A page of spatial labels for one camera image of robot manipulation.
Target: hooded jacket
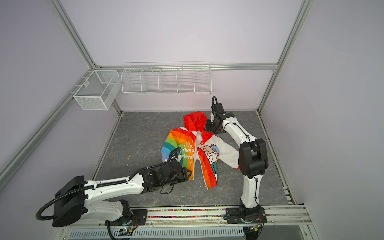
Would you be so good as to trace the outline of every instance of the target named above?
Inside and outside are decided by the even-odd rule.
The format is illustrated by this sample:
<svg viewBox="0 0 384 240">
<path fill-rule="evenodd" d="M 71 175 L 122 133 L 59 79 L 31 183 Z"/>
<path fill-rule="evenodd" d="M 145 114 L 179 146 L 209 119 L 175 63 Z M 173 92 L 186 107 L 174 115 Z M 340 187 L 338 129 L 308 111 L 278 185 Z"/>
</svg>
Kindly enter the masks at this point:
<svg viewBox="0 0 384 240">
<path fill-rule="evenodd" d="M 181 147 L 178 161 L 182 167 L 192 171 L 189 180 L 195 177 L 195 162 L 200 160 L 207 189 L 217 186 L 217 161 L 220 159 L 232 168 L 238 168 L 238 151 L 221 138 L 205 132 L 207 117 L 202 112 L 184 116 L 185 127 L 173 129 L 168 134 L 161 149 L 162 160 L 169 158 L 170 152 Z"/>
</svg>

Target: white mesh basket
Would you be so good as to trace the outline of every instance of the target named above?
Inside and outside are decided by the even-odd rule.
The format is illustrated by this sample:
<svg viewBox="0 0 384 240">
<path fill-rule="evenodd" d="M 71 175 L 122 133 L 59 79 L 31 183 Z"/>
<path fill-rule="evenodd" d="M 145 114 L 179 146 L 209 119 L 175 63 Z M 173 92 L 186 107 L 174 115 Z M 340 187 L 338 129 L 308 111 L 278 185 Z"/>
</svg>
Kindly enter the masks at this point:
<svg viewBox="0 0 384 240">
<path fill-rule="evenodd" d="M 211 93 L 209 65 L 174 67 L 125 67 L 121 73 L 122 91 L 142 93 Z"/>
<path fill-rule="evenodd" d="M 120 90 L 117 71 L 94 70 L 73 97 L 84 110 L 108 110 Z"/>
</svg>

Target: wire basket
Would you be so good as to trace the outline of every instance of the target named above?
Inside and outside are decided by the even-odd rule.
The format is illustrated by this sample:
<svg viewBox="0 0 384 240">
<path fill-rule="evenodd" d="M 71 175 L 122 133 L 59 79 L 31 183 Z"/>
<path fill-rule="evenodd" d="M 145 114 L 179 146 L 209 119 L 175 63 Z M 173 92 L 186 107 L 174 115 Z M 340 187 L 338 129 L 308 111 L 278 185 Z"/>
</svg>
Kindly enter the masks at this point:
<svg viewBox="0 0 384 240">
<path fill-rule="evenodd" d="M 117 71 L 94 70 L 73 97 L 84 110 L 108 110 L 120 90 Z"/>
<path fill-rule="evenodd" d="M 124 66 L 121 83 L 126 94 L 212 92 L 211 69 L 207 64 Z"/>
</svg>

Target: red hood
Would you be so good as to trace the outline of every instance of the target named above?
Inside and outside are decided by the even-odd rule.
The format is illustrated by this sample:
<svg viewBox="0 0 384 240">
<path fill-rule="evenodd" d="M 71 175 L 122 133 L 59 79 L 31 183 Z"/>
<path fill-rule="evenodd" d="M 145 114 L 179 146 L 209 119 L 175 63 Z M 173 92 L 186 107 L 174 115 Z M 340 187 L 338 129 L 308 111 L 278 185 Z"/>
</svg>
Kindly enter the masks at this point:
<svg viewBox="0 0 384 240">
<path fill-rule="evenodd" d="M 184 116 L 184 125 L 188 131 L 204 131 L 207 116 L 202 112 L 194 112 Z"/>
</svg>

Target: gray table surface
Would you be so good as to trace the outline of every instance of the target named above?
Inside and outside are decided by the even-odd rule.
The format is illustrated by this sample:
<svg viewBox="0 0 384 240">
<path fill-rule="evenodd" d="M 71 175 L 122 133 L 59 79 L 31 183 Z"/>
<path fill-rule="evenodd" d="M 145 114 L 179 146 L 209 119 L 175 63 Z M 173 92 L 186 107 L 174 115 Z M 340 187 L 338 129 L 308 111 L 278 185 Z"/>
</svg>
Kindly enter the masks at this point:
<svg viewBox="0 0 384 240">
<path fill-rule="evenodd" d="M 190 112 L 125 112 L 108 151 L 101 163 L 96 180 L 106 180 L 131 175 L 140 167 L 161 163 L 161 148 L 169 131 L 184 126 L 183 116 Z M 240 124 L 256 138 L 265 135 L 257 113 L 234 111 Z M 238 149 L 228 133 L 220 134 L 225 142 Z M 271 152 L 267 147 L 269 168 L 260 183 L 260 204 L 287 205 Z M 170 194 L 150 192 L 125 195 L 111 200 L 128 200 L 133 207 L 172 205 L 238 205 L 243 191 L 243 175 L 220 160 L 217 163 L 218 184 L 206 189 L 200 162 L 195 163 L 195 179 L 174 186 Z"/>
</svg>

